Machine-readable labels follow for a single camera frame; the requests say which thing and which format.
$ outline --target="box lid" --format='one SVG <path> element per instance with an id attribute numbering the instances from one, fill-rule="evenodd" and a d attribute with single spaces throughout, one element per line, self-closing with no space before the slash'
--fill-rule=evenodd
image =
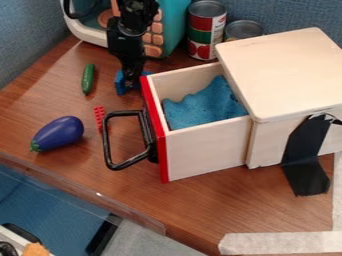
<path id="1" fill-rule="evenodd" d="M 256 122 L 342 107 L 342 50 L 319 28 L 221 43 L 216 51 Z"/>

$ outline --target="white tape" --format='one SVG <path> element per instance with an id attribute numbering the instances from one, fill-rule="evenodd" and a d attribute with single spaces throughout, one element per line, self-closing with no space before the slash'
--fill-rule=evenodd
<path id="1" fill-rule="evenodd" d="M 333 230 L 342 231 L 342 152 L 335 154 L 333 190 Z"/>
<path id="2" fill-rule="evenodd" d="M 333 231 L 226 234 L 221 255 L 342 252 L 342 152 L 335 154 L 333 190 Z"/>
<path id="3" fill-rule="evenodd" d="M 222 255 L 342 252 L 342 232 L 226 234 L 219 250 Z"/>

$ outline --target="blue wall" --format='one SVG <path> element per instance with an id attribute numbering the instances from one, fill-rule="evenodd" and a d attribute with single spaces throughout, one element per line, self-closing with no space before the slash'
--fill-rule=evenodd
<path id="1" fill-rule="evenodd" d="M 230 19 L 251 19 L 266 33 L 320 27 L 342 46 L 342 0 L 219 0 Z"/>
<path id="2" fill-rule="evenodd" d="M 59 0 L 1 0 L 0 88 L 67 34 Z"/>

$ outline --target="wooden box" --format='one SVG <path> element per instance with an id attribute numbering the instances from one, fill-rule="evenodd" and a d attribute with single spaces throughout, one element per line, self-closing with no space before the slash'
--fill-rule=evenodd
<path id="1" fill-rule="evenodd" d="M 309 28 L 216 46 L 220 63 L 142 79 L 163 182 L 247 164 L 281 162 L 289 135 L 305 118 L 342 118 L 342 51 Z M 224 74 L 249 116 L 170 131 L 161 101 L 180 101 Z M 320 154 L 342 150 L 342 128 L 330 128 Z"/>
<path id="2" fill-rule="evenodd" d="M 249 116 L 170 131 L 161 101 L 180 101 L 223 74 L 219 63 L 147 76 L 142 90 L 157 138 L 163 182 L 243 165 L 252 121 Z"/>
<path id="3" fill-rule="evenodd" d="M 313 114 L 342 118 L 342 51 L 319 28 L 216 46 L 225 75 L 253 120 L 246 164 L 278 164 L 289 135 Z M 342 150 L 332 125 L 319 155 Z"/>

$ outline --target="tin can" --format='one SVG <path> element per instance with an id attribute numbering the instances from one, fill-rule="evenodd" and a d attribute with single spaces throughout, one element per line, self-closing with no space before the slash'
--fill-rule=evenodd
<path id="1" fill-rule="evenodd" d="M 220 2 L 202 0 L 192 3 L 188 12 L 189 55 L 200 60 L 215 59 L 215 45 L 224 37 L 226 7 Z"/>
<path id="2" fill-rule="evenodd" d="M 229 23 L 225 29 L 225 41 L 234 41 L 264 35 L 262 26 L 252 20 L 238 20 Z"/>

